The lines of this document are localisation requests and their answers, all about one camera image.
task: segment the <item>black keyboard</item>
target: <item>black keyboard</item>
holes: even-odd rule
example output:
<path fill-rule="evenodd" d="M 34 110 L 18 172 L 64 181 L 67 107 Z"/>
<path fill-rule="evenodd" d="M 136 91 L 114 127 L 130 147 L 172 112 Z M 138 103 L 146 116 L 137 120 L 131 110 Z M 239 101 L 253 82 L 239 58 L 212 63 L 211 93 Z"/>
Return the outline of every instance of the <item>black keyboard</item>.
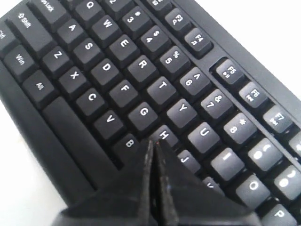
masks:
<path fill-rule="evenodd" d="M 301 103 L 193 0 L 24 0 L 0 94 L 68 205 L 165 139 L 208 188 L 301 224 Z"/>

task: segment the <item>keyboard frame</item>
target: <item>keyboard frame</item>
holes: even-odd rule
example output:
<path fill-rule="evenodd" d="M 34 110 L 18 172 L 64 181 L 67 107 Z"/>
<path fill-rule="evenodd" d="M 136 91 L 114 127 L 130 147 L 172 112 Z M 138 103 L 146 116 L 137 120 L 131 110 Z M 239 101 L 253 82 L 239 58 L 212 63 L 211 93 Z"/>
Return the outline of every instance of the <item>keyboard frame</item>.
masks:
<path fill-rule="evenodd" d="M 172 0 L 173 4 L 188 14 L 191 22 L 201 28 L 211 38 L 214 48 L 202 59 L 196 59 L 171 32 L 157 19 L 140 0 L 134 0 L 150 18 L 170 37 L 170 39 L 199 67 L 233 103 L 258 127 L 258 129 L 284 154 L 284 156 L 299 170 L 301 165 L 284 149 L 280 143 L 251 115 L 251 113 L 209 72 L 210 68 L 222 57 L 228 57 L 235 62 L 245 75 L 275 104 L 282 107 L 292 121 L 301 128 L 301 101 L 285 87 L 271 72 L 255 59 L 241 44 L 239 44 L 222 26 L 220 26 L 194 0 Z M 26 4 L 23 0 L 16 7 Z M 5 14 L 0 22 L 8 17 L 12 9 Z M 61 144 L 56 135 L 47 125 L 39 111 L 30 102 L 12 75 L 1 75 L 0 98 L 18 127 L 26 143 L 43 167 L 66 204 L 75 202 L 90 195 L 94 189 L 74 160 Z"/>

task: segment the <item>white surface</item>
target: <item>white surface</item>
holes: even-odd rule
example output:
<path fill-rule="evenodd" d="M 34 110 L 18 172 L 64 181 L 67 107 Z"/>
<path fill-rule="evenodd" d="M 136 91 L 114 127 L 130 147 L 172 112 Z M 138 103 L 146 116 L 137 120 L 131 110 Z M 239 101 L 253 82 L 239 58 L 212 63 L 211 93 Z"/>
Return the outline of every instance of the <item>white surface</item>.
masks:
<path fill-rule="evenodd" d="M 1 1 L 0 16 L 18 2 Z M 299 0 L 198 2 L 301 99 Z M 48 226 L 65 204 L 1 104 L 0 125 L 0 225 Z"/>

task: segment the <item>a key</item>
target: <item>a key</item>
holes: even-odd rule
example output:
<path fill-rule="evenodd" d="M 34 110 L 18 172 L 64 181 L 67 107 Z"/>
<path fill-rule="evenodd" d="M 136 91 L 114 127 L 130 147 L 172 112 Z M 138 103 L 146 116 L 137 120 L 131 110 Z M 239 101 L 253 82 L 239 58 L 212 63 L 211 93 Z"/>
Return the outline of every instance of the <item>a key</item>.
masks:
<path fill-rule="evenodd" d="M 4 63 L 18 82 L 23 82 L 38 68 L 23 46 L 17 46 L 4 58 Z"/>
<path fill-rule="evenodd" d="M 158 121 L 157 114 L 146 102 L 137 106 L 128 115 L 128 118 L 139 136 L 143 136 L 146 132 L 153 128 Z"/>
<path fill-rule="evenodd" d="M 267 138 L 262 139 L 248 151 L 247 155 L 252 161 L 250 167 L 257 175 L 267 173 L 283 157 L 283 154 Z"/>
<path fill-rule="evenodd" d="M 301 132 L 290 140 L 289 145 L 301 157 Z"/>
<path fill-rule="evenodd" d="M 286 132 L 293 122 L 290 117 L 277 105 L 270 108 L 264 115 L 264 121 L 277 133 Z"/>
<path fill-rule="evenodd" d="M 165 21 L 171 31 L 178 37 L 183 37 L 191 29 L 192 24 L 189 18 L 178 8 L 174 8 L 165 16 Z"/>
<path fill-rule="evenodd" d="M 173 46 L 159 60 L 162 73 L 171 81 L 189 69 L 190 64 L 189 58 L 177 46 Z"/>
<path fill-rule="evenodd" d="M 40 70 L 23 82 L 23 88 L 39 109 L 48 105 L 57 96 L 57 90 Z"/>
<path fill-rule="evenodd" d="M 206 53 L 208 53 L 213 44 L 209 38 L 204 35 L 198 28 L 193 28 L 186 36 L 185 42 L 188 46 L 190 52 L 197 58 L 202 58 Z"/>
<path fill-rule="evenodd" d="M 263 226 L 296 226 L 296 219 L 281 204 L 271 200 L 262 207 L 265 211 L 261 218 Z"/>
<path fill-rule="evenodd" d="M 201 165 L 188 150 L 181 151 L 178 154 L 178 158 L 193 174 L 197 173 L 201 169 Z"/>
<path fill-rule="evenodd" d="M 179 81 L 179 89 L 183 96 L 194 102 L 211 87 L 211 82 L 197 67 L 191 69 Z"/>
<path fill-rule="evenodd" d="M 105 142 L 111 142 L 125 131 L 123 122 L 112 110 L 97 119 L 94 127 Z"/>
<path fill-rule="evenodd" d="M 58 79 L 63 75 L 63 73 L 65 73 L 72 67 L 73 62 L 64 52 L 64 50 L 61 47 L 57 46 L 43 57 L 42 64 L 51 74 L 51 77 L 53 79 Z"/>
<path fill-rule="evenodd" d="M 255 175 L 238 179 L 229 188 L 229 193 L 252 210 L 259 207 L 270 196 L 270 191 Z"/>
<path fill-rule="evenodd" d="M 80 109 L 85 120 L 92 121 L 107 109 L 107 104 L 101 95 L 91 88 L 76 100 L 76 105 Z"/>
<path fill-rule="evenodd" d="M 216 148 L 221 141 L 217 133 L 206 122 L 203 122 L 193 130 L 188 135 L 188 140 L 192 147 L 202 156 Z"/>
<path fill-rule="evenodd" d="M 284 204 L 289 204 L 301 194 L 301 173 L 290 165 L 273 180 L 276 195 Z"/>
<path fill-rule="evenodd" d="M 82 0 L 60 0 L 60 2 L 70 11 L 73 11 L 75 7 L 82 2 Z"/>
<path fill-rule="evenodd" d="M 162 111 L 178 97 L 177 90 L 165 77 L 160 77 L 151 84 L 146 93 L 151 105 L 157 111 Z"/>
<path fill-rule="evenodd" d="M 127 134 L 113 146 L 112 151 L 126 165 L 138 151 L 139 144 L 133 134 Z"/>
<path fill-rule="evenodd" d="M 59 97 L 42 113 L 92 184 L 103 188 L 110 183 L 117 175 L 116 167 L 67 102 Z"/>
<path fill-rule="evenodd" d="M 296 217 L 296 219 L 301 222 L 301 198 L 299 198 L 291 207 L 291 213 Z"/>
<path fill-rule="evenodd" d="M 185 100 L 179 100 L 166 113 L 171 128 L 177 133 L 183 133 L 188 127 L 198 121 L 198 114 Z"/>
<path fill-rule="evenodd" d="M 268 100 L 267 95 L 252 81 L 240 90 L 239 95 L 252 108 L 259 108 Z"/>
<path fill-rule="evenodd" d="M 55 47 L 55 41 L 26 5 L 14 9 L 8 21 L 37 59 Z"/>
<path fill-rule="evenodd" d="M 152 139 L 154 142 L 157 142 L 159 139 L 166 140 L 171 148 L 176 148 L 176 146 L 179 144 L 179 139 L 167 125 L 163 125 L 157 129 L 150 136 L 150 139 Z"/>
<path fill-rule="evenodd" d="M 222 196 L 225 196 L 225 193 L 222 191 L 222 189 L 219 187 L 219 185 L 211 178 L 211 177 L 206 177 L 203 180 L 203 183 L 208 187 L 213 189 L 214 191 L 218 192 Z"/>
<path fill-rule="evenodd" d="M 134 40 L 150 29 L 152 25 L 150 17 L 139 6 L 129 11 L 120 22 L 125 33 Z"/>
<path fill-rule="evenodd" d="M 77 47 L 85 38 L 87 34 L 82 27 L 74 20 L 68 20 L 63 26 L 57 30 L 57 36 L 62 46 L 67 51 L 73 50 Z"/>
<path fill-rule="evenodd" d="M 126 70 L 128 79 L 138 89 L 144 88 L 149 82 L 159 76 L 155 65 L 145 56 L 140 56 Z"/>
<path fill-rule="evenodd" d="M 228 182 L 237 176 L 245 164 L 231 148 L 224 149 L 210 161 L 212 168 L 221 182 Z"/>
<path fill-rule="evenodd" d="M 30 6 L 39 15 L 42 21 L 47 25 L 51 32 L 55 32 L 70 15 L 58 0 L 31 0 Z"/>
<path fill-rule="evenodd" d="M 122 35 L 122 31 L 109 15 L 105 15 L 92 26 L 91 34 L 102 48 L 107 48 Z"/>
<path fill-rule="evenodd" d="M 99 61 L 104 59 L 104 53 L 88 38 L 79 44 L 73 51 L 76 62 L 84 71 L 91 70 Z"/>
<path fill-rule="evenodd" d="M 59 78 L 58 84 L 69 100 L 78 98 L 90 87 L 90 83 L 77 67 L 71 68 Z"/>
<path fill-rule="evenodd" d="M 96 0 L 83 0 L 74 10 L 75 16 L 84 28 L 90 28 L 104 16 L 103 8 Z"/>
<path fill-rule="evenodd" d="M 121 112 L 127 111 L 140 100 L 138 92 L 128 80 L 123 80 L 114 87 L 109 92 L 109 96 Z"/>
<path fill-rule="evenodd" d="M 140 50 L 136 44 L 125 34 L 110 45 L 107 50 L 113 61 L 121 69 L 126 67 L 140 54 Z"/>
<path fill-rule="evenodd" d="M 224 60 L 215 72 L 230 86 L 239 84 L 245 77 L 244 73 L 229 59 Z"/>
<path fill-rule="evenodd" d="M 207 119 L 214 120 L 215 123 L 229 115 L 233 109 L 233 103 L 219 89 L 214 90 L 197 104 L 199 113 Z"/>
<path fill-rule="evenodd" d="M 6 24 L 0 23 L 0 57 L 3 58 L 18 43 L 18 39 Z"/>
<path fill-rule="evenodd" d="M 159 17 L 166 15 L 173 8 L 170 0 L 147 0 L 147 3 L 151 10 Z"/>
<path fill-rule="evenodd" d="M 139 39 L 139 43 L 143 52 L 151 60 L 162 55 L 171 46 L 171 40 L 157 25 L 148 30 Z"/>
<path fill-rule="evenodd" d="M 92 69 L 91 79 L 105 93 L 121 81 L 122 75 L 111 60 L 106 58 Z"/>
<path fill-rule="evenodd" d="M 103 7 L 114 20 L 119 20 L 135 7 L 132 0 L 104 0 Z"/>
<path fill-rule="evenodd" d="M 238 113 L 224 126 L 224 130 L 230 137 L 230 143 L 234 141 L 242 145 L 257 132 L 257 127 L 243 113 Z"/>

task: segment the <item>shift key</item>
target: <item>shift key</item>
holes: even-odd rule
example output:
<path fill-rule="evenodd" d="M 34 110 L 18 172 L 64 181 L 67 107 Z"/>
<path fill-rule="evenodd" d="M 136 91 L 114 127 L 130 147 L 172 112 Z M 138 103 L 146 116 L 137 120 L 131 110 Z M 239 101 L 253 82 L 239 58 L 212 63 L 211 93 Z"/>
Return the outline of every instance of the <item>shift key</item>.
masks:
<path fill-rule="evenodd" d="M 26 5 L 16 8 L 8 22 L 37 59 L 55 46 L 55 41 Z"/>

